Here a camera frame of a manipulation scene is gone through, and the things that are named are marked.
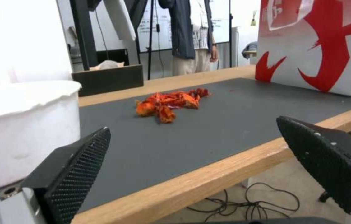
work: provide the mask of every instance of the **whiteboard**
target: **whiteboard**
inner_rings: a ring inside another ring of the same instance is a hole
[[[149,47],[150,7],[151,0],[148,0],[141,23],[137,29],[141,52],[147,52]],[[210,0],[210,8],[215,42],[229,42],[229,0]],[[152,51],[171,49],[171,18],[169,10],[162,9],[157,0],[154,0],[153,13]],[[160,24],[159,33],[156,31],[157,23]]]

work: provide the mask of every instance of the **white container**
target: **white container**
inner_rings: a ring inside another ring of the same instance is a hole
[[[54,149],[80,139],[74,81],[0,86],[0,187],[26,177]]]

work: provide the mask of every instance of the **gray table mat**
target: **gray table mat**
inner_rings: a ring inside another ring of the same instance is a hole
[[[146,96],[80,108],[82,136],[102,126],[112,134],[80,212],[276,139],[280,115],[317,123],[351,110],[351,97],[249,79],[199,87],[212,95],[199,110],[175,110],[172,124],[136,116]]]

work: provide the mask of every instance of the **red and white box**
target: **red and white box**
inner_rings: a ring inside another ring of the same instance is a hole
[[[351,95],[351,0],[261,0],[255,77]]]

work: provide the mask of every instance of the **beige pants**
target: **beige pants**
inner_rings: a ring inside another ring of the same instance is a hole
[[[207,49],[195,50],[195,59],[174,57],[173,75],[210,71],[210,54]]]

